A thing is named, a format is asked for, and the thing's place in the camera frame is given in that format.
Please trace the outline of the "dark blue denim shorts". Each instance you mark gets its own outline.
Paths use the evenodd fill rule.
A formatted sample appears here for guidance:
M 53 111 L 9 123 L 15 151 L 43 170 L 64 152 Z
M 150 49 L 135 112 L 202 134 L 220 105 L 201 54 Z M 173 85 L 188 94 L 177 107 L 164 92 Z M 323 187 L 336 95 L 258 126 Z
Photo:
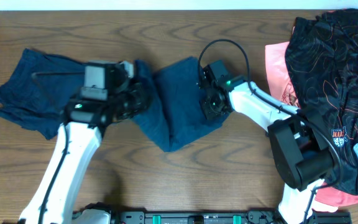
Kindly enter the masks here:
M 196 84 L 196 58 L 185 58 L 154 73 L 146 61 L 134 63 L 135 77 L 152 101 L 148 110 L 132 120 L 162 151 L 177 151 L 219 129 L 228 118 L 208 120 L 203 114 L 200 100 L 206 93 Z

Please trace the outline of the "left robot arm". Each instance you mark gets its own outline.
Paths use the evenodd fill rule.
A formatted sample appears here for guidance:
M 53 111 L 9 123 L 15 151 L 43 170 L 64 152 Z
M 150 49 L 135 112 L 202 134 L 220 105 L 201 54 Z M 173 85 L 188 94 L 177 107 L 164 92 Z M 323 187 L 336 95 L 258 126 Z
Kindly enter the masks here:
M 60 116 L 57 141 L 43 179 L 19 223 L 116 223 L 102 203 L 74 211 L 81 183 L 106 128 L 145 111 L 150 96 L 135 80 L 128 61 L 93 60 L 82 73 L 84 85 L 69 99 Z

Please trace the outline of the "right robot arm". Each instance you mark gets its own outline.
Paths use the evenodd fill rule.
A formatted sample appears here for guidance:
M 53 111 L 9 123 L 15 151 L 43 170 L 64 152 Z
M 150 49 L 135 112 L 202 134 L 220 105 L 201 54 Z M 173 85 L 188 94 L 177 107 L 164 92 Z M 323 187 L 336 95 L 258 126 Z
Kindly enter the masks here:
M 316 212 L 316 193 L 324 180 L 341 168 L 339 156 L 324 131 L 318 112 L 302 111 L 276 100 L 254 82 L 231 75 L 218 60 L 199 72 L 206 91 L 200 101 L 207 119 L 233 111 L 250 118 L 268 135 L 276 170 L 285 183 L 283 197 L 266 223 L 342 223 L 345 215 Z

